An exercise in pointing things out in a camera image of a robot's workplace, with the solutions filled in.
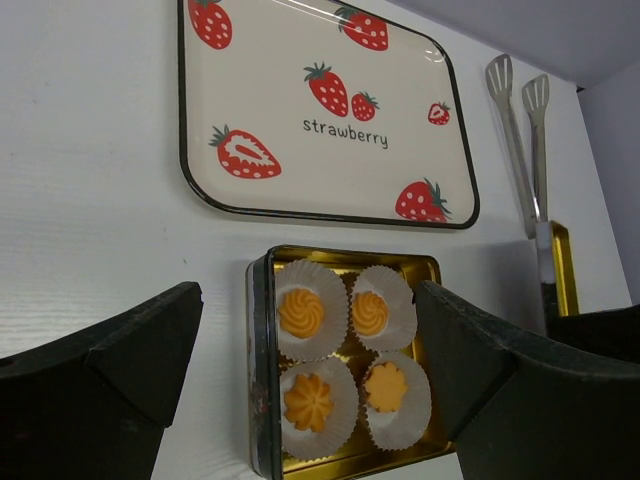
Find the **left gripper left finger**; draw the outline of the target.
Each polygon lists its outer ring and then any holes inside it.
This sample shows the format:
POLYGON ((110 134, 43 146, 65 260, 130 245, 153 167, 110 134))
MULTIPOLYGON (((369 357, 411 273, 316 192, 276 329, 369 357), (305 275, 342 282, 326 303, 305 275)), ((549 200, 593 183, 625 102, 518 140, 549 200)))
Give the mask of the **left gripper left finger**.
POLYGON ((203 301, 182 282, 1 360, 4 479, 148 479, 176 414, 203 301))

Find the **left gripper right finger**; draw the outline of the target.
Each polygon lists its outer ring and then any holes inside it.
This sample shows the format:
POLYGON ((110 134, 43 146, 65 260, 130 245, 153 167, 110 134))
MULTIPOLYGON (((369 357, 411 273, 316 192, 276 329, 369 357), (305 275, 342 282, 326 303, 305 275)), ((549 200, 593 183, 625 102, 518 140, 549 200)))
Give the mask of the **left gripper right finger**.
POLYGON ((465 478, 638 477, 637 307, 560 317, 543 336, 434 282, 415 301, 465 478))

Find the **flower cookie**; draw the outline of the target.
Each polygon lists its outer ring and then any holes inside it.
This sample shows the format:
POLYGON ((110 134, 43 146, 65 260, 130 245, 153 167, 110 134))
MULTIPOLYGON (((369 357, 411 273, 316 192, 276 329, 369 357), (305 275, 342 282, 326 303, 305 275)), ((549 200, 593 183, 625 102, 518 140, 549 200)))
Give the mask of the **flower cookie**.
POLYGON ((378 413, 394 413, 408 392, 405 373, 392 362, 374 365, 364 381, 367 403, 378 413))

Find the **swirl cookie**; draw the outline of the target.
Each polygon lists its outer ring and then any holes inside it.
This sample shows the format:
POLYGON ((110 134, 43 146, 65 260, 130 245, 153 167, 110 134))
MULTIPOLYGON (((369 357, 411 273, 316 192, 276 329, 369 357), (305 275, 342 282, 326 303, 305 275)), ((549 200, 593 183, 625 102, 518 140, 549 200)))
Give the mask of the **swirl cookie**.
POLYGON ((324 304, 308 289, 298 288, 285 293, 277 311, 281 328, 298 339, 315 336, 324 323, 324 304))

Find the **metal serving tongs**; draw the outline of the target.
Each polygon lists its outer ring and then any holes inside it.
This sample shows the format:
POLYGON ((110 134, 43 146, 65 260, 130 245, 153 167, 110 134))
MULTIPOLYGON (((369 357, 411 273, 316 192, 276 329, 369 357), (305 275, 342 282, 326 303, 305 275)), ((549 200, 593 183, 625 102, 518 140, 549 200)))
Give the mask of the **metal serving tongs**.
POLYGON ((524 230, 528 238, 536 237, 536 225, 546 222, 548 215, 546 126, 545 116, 550 99, 550 82, 546 74, 528 81, 521 90, 522 102, 529 118, 532 142, 532 168, 529 174, 524 146, 512 106, 513 65, 511 57, 500 54, 485 68, 487 90, 493 99, 504 131, 505 142, 516 190, 521 205, 524 230))

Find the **front right paper cup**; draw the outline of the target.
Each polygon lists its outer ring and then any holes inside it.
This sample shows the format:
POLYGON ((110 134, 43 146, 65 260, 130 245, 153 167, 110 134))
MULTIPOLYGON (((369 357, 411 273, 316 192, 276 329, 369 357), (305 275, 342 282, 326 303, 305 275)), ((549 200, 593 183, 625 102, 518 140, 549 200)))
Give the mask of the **front right paper cup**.
POLYGON ((377 355, 359 391, 365 428, 377 448, 405 450, 423 437, 432 414, 431 388, 414 359, 401 352, 377 355))

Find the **paper cup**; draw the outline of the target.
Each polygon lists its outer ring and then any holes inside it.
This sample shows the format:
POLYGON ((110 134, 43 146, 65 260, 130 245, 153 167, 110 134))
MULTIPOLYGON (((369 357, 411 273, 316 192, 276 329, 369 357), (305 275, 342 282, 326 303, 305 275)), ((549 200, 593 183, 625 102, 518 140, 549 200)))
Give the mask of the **paper cup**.
POLYGON ((280 407, 284 451, 302 461, 329 457, 356 426, 355 380, 335 357, 292 366, 280 376, 280 407))
POLYGON ((409 346, 417 332, 413 291, 393 269, 374 265, 356 278, 350 298, 351 328, 368 350, 387 352, 409 346))
POLYGON ((359 391, 365 428, 377 448, 405 450, 423 437, 432 414, 431 388, 414 359, 401 352, 377 355, 359 391))
POLYGON ((318 263, 290 262, 275 275, 275 315, 282 355, 299 362, 328 357, 347 336, 346 286, 318 263))

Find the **gold tin lid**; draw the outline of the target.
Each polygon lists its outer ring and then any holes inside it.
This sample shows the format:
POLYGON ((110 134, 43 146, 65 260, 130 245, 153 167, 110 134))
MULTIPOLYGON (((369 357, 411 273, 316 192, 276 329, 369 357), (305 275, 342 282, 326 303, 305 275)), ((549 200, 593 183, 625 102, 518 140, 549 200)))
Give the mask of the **gold tin lid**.
POLYGON ((568 229, 538 222, 535 237, 545 331, 561 317, 577 315, 579 301, 568 229))

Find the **back right paper cup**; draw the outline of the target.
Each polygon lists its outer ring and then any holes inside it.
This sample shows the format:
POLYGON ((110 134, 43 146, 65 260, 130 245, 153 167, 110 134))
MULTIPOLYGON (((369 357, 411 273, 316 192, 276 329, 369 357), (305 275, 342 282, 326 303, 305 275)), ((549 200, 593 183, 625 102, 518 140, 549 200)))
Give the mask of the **back right paper cup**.
POLYGON ((387 352, 409 346, 417 332, 413 291, 393 269, 374 265, 356 278, 350 298, 351 328, 368 350, 387 352))

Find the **gold square cookie tin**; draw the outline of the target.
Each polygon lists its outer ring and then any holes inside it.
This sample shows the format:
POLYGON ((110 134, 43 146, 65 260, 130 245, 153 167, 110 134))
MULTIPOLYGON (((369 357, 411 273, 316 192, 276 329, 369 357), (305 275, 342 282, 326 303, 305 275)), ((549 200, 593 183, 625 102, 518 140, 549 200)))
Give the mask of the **gold square cookie tin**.
POLYGON ((356 479, 454 451, 414 306, 436 259, 280 245, 246 279, 257 474, 356 479))

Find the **front left paper cup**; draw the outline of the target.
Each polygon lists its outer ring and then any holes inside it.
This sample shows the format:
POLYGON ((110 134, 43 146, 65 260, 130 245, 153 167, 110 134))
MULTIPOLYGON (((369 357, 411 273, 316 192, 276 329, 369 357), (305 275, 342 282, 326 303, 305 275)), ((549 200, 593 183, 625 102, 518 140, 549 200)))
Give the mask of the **front left paper cup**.
POLYGON ((335 357, 292 366, 280 376, 280 407, 284 451, 302 461, 329 457, 356 426, 355 380, 335 357))

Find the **back left paper cup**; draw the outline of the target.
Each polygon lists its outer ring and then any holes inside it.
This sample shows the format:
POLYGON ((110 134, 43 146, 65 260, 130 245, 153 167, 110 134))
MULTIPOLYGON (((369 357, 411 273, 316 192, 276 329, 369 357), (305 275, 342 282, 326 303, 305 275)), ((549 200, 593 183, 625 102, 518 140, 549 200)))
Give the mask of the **back left paper cup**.
POLYGON ((282 355, 299 362, 328 357, 347 336, 346 286, 318 263, 290 262, 275 275, 275 315, 282 355))

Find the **strawberry pattern tray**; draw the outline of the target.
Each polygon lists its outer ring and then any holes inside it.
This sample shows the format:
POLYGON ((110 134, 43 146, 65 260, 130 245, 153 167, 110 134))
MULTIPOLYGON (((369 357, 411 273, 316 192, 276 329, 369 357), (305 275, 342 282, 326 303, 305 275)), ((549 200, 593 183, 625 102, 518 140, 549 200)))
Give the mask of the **strawberry pattern tray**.
POLYGON ((346 1, 177 5, 180 167, 240 215, 464 230, 480 213, 456 74, 346 1))

